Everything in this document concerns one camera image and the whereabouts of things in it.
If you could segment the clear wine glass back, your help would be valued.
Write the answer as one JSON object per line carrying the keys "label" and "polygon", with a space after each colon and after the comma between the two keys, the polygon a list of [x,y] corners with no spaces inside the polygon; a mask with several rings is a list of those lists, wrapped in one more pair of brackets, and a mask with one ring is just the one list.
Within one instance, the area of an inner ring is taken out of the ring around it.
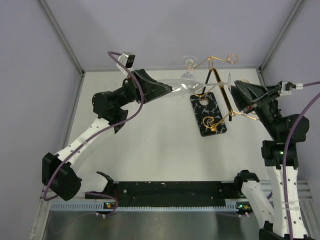
{"label": "clear wine glass back", "polygon": [[231,90],[231,75],[229,74],[227,82],[216,82],[216,83],[202,83],[196,80],[190,79],[161,79],[160,83],[166,84],[171,87],[170,96],[178,96],[185,94],[192,94],[197,91],[203,90],[204,88],[213,88],[216,86],[224,87],[227,85],[228,89]]}

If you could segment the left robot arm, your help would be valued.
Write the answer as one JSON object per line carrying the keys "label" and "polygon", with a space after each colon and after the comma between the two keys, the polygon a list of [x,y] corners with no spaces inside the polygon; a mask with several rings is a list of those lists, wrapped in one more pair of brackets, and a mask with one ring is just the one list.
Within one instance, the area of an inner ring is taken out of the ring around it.
{"label": "left robot arm", "polygon": [[140,105],[151,102],[171,93],[173,88],[150,77],[144,69],[132,71],[114,91],[95,93],[92,97],[93,112],[97,118],[71,144],[57,153],[47,153],[42,158],[41,180],[46,186],[43,199],[49,200],[47,193],[53,191],[65,201],[71,200],[81,189],[97,192],[102,198],[109,198],[114,191],[108,178],[101,172],[95,173],[91,183],[76,174],[76,164],[93,152],[94,147],[103,142],[107,133],[116,134],[131,118],[128,110],[122,107],[138,102]]}

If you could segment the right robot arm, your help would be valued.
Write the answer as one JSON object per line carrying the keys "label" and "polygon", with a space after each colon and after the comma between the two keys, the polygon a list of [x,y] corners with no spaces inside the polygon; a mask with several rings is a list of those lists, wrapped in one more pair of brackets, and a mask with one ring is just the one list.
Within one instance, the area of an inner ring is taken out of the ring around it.
{"label": "right robot arm", "polygon": [[246,198],[259,224],[260,240],[309,240],[298,195],[297,143],[306,140],[309,120],[301,114],[282,116],[278,98],[302,89],[298,83],[281,81],[263,86],[236,80],[229,90],[236,107],[244,114],[254,112],[271,140],[264,140],[261,155],[271,185],[267,197],[257,175],[243,170],[234,179],[233,192]]}

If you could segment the clear wine glass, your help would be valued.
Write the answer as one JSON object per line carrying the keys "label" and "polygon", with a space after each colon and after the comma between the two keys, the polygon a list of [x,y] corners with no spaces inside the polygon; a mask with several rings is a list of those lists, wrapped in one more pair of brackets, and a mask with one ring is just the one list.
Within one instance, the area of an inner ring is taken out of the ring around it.
{"label": "clear wine glass", "polygon": [[182,74],[180,78],[182,80],[194,81],[195,77],[191,73],[191,70],[193,70],[197,66],[198,59],[194,56],[188,55],[188,56],[184,56],[182,60],[186,68],[186,72]]}
{"label": "clear wine glass", "polygon": [[213,88],[216,86],[224,87],[227,85],[228,89],[231,90],[231,75],[229,74],[227,82],[216,82],[216,83],[202,83],[196,80],[190,79],[161,79],[160,83],[166,84],[171,87],[170,96],[178,96],[185,94],[192,94],[197,91],[203,90],[204,88]]}

